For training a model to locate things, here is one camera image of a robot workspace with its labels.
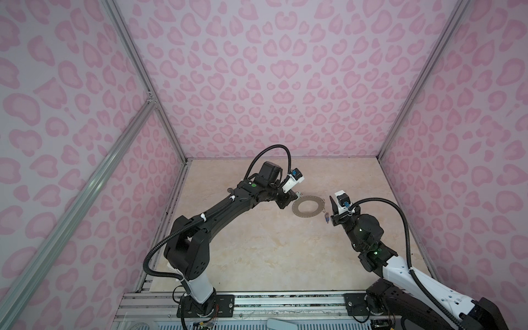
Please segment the silver perforated metal ring disc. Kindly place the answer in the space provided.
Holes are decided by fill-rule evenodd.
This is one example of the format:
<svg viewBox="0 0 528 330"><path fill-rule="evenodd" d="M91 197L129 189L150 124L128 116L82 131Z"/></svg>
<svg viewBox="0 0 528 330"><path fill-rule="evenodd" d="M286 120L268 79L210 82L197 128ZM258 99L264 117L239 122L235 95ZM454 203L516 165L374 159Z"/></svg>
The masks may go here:
<svg viewBox="0 0 528 330"><path fill-rule="evenodd" d="M300 218L312 218L320 213L324 213L325 201L324 199L306 195L298 198L291 207L292 212L295 216Z"/></svg>

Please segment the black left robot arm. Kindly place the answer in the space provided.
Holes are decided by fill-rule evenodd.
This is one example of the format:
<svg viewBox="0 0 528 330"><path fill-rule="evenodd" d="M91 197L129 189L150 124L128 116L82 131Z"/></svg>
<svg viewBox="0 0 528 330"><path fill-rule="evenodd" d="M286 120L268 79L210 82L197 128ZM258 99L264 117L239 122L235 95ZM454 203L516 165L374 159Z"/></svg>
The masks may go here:
<svg viewBox="0 0 528 330"><path fill-rule="evenodd" d="M181 277L191 303L208 314L215 304L216 290L208 280L206 268L210 262L210 243L229 223L263 202L275 202L286 208L298 198L295 185L304 180L295 168L280 179L282 168L266 161L258 173L241 180L229 195L207 211L187 219L176 219L171 229L174 233L193 222L198 224L175 235L164 246L164 257L174 275Z"/></svg>

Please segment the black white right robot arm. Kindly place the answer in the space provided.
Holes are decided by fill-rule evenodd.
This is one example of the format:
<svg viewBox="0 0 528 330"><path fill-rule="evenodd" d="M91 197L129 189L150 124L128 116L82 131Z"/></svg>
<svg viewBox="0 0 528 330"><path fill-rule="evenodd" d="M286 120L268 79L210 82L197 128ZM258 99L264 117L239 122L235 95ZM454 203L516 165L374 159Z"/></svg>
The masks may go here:
<svg viewBox="0 0 528 330"><path fill-rule="evenodd" d="M507 329L492 301L477 301L409 266L382 242L375 217L334 206L331 221L343 227L363 268L379 276L365 297L370 313L394 313L423 329Z"/></svg>

